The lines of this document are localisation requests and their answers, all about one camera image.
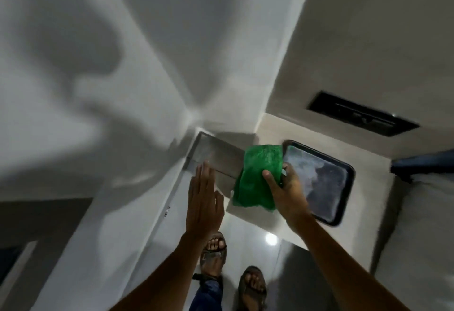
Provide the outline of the black-rimmed glass tray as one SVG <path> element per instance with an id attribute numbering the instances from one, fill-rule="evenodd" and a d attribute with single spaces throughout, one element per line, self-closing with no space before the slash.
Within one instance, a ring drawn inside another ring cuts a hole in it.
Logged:
<path id="1" fill-rule="evenodd" d="M 355 181 L 355 169 L 296 141 L 286 140 L 282 148 L 283 161 L 291 164 L 298 175 L 312 215 L 327 226 L 339 226 Z"/>

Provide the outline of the blue jeans leg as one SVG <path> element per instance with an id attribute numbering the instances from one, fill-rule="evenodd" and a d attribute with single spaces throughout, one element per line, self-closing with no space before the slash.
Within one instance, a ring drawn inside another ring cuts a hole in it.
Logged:
<path id="1" fill-rule="evenodd" d="M 199 282 L 199 288 L 189 311 L 222 311 L 223 276 L 195 273 L 192 279 Z"/>

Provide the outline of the black wall vent slot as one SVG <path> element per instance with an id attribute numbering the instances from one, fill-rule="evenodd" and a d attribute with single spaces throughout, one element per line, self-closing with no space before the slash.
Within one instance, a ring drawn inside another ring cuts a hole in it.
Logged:
<path id="1" fill-rule="evenodd" d="M 325 91 L 318 92 L 307 109 L 385 137 L 397 136 L 420 128 L 420 125 L 413 121 L 348 101 Z"/>

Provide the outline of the person's right hand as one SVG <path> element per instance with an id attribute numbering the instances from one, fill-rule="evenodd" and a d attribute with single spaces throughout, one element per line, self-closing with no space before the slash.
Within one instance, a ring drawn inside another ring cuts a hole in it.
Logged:
<path id="1" fill-rule="evenodd" d="M 280 195 L 272 195 L 275 206 L 287 225 L 299 237 L 304 237 L 304 225 L 310 220 L 311 213 L 308 203 L 303 194 L 299 177 L 289 163 L 282 166 L 285 175 L 282 178 L 283 192 Z"/>

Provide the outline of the white bedding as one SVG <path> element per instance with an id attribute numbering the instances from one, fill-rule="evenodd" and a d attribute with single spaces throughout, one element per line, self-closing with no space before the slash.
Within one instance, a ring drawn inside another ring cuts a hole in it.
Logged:
<path id="1" fill-rule="evenodd" d="M 412 311 L 454 311 L 454 173 L 413 176 L 375 277 Z"/>

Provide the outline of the grey metal plate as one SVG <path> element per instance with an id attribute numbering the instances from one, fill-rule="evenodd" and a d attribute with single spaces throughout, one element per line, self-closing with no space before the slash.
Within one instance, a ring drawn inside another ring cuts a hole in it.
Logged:
<path id="1" fill-rule="evenodd" d="M 207 161 L 216 172 L 235 181 L 243 169 L 244 156 L 243 149 L 200 131 L 186 156 L 183 169 L 189 170 L 190 166 Z"/>

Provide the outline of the brown sandal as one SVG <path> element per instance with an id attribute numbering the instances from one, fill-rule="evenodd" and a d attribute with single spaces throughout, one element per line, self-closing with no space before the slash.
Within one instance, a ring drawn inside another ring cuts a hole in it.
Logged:
<path id="1" fill-rule="evenodd" d="M 227 244 L 221 232 L 214 233 L 204 246 L 199 266 L 203 278 L 222 280 L 222 270 L 227 258 Z"/>
<path id="2" fill-rule="evenodd" d="M 236 311 L 265 311 L 267 286 L 263 272 L 256 266 L 248 266 L 238 285 Z"/>

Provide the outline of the person's left forearm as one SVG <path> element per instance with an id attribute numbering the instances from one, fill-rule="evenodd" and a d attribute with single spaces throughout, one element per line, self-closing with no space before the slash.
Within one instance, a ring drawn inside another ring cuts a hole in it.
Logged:
<path id="1" fill-rule="evenodd" d="M 110 311 L 182 311 L 203 250 L 225 247 L 219 233 L 207 237 L 183 234 L 177 247 L 158 268 Z"/>

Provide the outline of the green cleaning cloth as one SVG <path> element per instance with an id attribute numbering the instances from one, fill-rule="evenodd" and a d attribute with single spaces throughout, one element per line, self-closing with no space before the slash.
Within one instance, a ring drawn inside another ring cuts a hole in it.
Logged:
<path id="1" fill-rule="evenodd" d="M 274 212 L 275 202 L 263 171 L 269 171 L 280 186 L 282 165 L 282 145 L 254 145 L 247 148 L 233 190 L 233 205 L 243 208 L 260 206 L 266 211 Z"/>

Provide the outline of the dark blue cloth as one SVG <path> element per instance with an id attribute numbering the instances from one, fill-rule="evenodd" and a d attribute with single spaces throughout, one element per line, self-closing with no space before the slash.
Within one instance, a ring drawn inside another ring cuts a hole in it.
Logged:
<path id="1" fill-rule="evenodd" d="M 392 160 L 390 173 L 408 183 L 421 174 L 454 174 L 454 149 Z"/>

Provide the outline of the brown left sandal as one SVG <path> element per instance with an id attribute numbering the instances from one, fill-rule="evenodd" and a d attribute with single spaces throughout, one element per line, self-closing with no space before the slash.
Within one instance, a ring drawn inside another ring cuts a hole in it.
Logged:
<path id="1" fill-rule="evenodd" d="M 221 232 L 214 233 L 204 246 L 199 266 L 203 278 L 222 280 L 222 270 L 227 258 L 227 244 Z"/>

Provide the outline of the brown right sandal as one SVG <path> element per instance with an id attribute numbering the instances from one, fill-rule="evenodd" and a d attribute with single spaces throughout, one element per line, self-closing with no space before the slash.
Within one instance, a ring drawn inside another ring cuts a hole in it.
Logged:
<path id="1" fill-rule="evenodd" d="M 267 286 L 263 272 L 256 266 L 248 266 L 238 285 L 236 311 L 265 311 Z"/>

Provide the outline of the person's left hand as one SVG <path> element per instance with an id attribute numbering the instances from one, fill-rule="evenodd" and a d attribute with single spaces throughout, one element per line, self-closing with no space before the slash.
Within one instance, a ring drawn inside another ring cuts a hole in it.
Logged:
<path id="1" fill-rule="evenodd" d="M 186 232 L 202 241 L 219 231 L 222 220 L 215 218 L 215 169 L 207 161 L 196 167 L 190 180 Z"/>

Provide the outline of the person's right forearm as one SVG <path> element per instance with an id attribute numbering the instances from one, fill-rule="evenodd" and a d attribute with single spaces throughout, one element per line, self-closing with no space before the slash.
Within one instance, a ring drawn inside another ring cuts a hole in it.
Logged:
<path id="1" fill-rule="evenodd" d="M 343 311 L 410 311 L 368 273 L 309 213 L 286 216 L 304 241 Z"/>

